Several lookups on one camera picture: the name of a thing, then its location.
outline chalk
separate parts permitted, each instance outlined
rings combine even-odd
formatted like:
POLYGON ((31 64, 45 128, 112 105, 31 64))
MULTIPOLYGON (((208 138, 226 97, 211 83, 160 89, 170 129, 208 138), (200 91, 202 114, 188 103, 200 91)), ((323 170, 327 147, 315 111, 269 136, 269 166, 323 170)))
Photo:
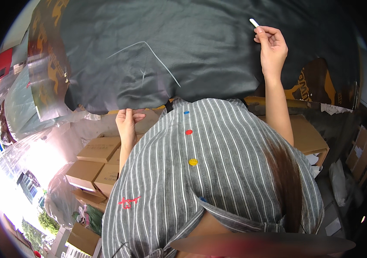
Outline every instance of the chalk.
POLYGON ((249 21, 257 28, 259 24, 254 19, 249 19, 249 21))

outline striped shirt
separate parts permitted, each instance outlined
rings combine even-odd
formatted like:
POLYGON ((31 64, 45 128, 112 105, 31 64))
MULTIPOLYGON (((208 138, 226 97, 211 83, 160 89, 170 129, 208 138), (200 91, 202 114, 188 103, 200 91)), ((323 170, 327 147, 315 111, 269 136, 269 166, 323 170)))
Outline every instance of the striped shirt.
POLYGON ((301 231, 320 224, 323 202, 305 155, 240 100, 172 105, 135 145, 114 185, 103 217, 104 257, 117 250, 115 257, 174 257, 170 243, 186 237, 205 209, 232 232, 284 232, 265 139, 283 141, 297 160, 301 231))

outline yellow button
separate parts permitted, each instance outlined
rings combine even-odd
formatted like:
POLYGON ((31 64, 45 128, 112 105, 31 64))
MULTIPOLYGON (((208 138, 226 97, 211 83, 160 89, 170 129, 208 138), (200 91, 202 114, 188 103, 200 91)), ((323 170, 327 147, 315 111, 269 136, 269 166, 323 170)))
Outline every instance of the yellow button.
POLYGON ((197 159, 195 159, 195 158, 191 158, 191 159, 189 160, 189 165, 195 166, 197 163, 198 163, 198 161, 197 161, 197 159))

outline cardboard box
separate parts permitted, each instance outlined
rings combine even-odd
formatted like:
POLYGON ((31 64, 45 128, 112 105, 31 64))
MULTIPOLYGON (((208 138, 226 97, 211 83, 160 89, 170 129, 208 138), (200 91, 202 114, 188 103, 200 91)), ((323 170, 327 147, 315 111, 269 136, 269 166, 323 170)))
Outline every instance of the cardboard box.
POLYGON ((77 159, 108 163, 120 144, 120 137, 94 138, 77 154, 77 159))
POLYGON ((111 159, 108 161, 108 164, 111 165, 120 165, 120 148, 118 148, 113 156, 111 157, 111 159))
POLYGON ((345 163, 359 185, 362 185, 367 178, 367 129, 364 126, 361 126, 345 163))
POLYGON ((88 255, 93 255, 100 236, 76 222, 68 236, 67 242, 88 255))
POLYGON ((104 163, 76 161, 66 173, 66 178, 71 185, 83 188, 93 194, 100 195, 93 184, 102 170, 104 163))
POLYGON ((87 193, 81 189, 76 189, 72 191, 72 194, 76 196, 76 199, 81 203, 87 203, 96 209, 104 212, 106 210, 107 205, 107 198, 106 197, 99 197, 92 195, 90 193, 87 193))
POLYGON ((139 142, 140 141, 140 139, 144 136, 145 134, 142 134, 142 135, 137 135, 137 137, 138 137, 138 140, 136 141, 136 142, 139 142))
MULTIPOLYGON (((138 142, 139 142, 140 139, 144 136, 144 134, 143 135, 137 135, 137 136, 138 136, 138 142)), ((113 156, 108 161, 108 164, 112 164, 112 165, 119 165, 120 164, 120 149, 121 149, 121 146, 114 152, 113 156)))
MULTIPOLYGON (((259 118, 266 121, 265 116, 259 116, 259 118)), ((294 147, 304 155, 319 153, 315 165, 321 167, 330 150, 327 143, 303 115, 291 115, 290 121, 294 135, 294 147)))
POLYGON ((109 197, 114 183, 117 181, 118 174, 119 165, 106 164, 94 180, 94 184, 106 197, 109 197))

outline black strap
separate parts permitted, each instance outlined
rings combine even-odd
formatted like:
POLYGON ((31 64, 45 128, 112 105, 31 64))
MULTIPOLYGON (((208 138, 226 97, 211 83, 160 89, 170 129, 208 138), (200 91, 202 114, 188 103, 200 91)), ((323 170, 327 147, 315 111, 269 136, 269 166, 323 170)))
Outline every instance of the black strap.
POLYGON ((168 113, 173 110, 172 103, 169 100, 168 102, 166 102, 165 107, 166 107, 166 112, 168 113))
POLYGON ((248 104, 247 104, 247 102, 245 102, 244 99, 239 99, 239 100, 242 101, 242 103, 244 103, 244 105, 248 108, 248 104))

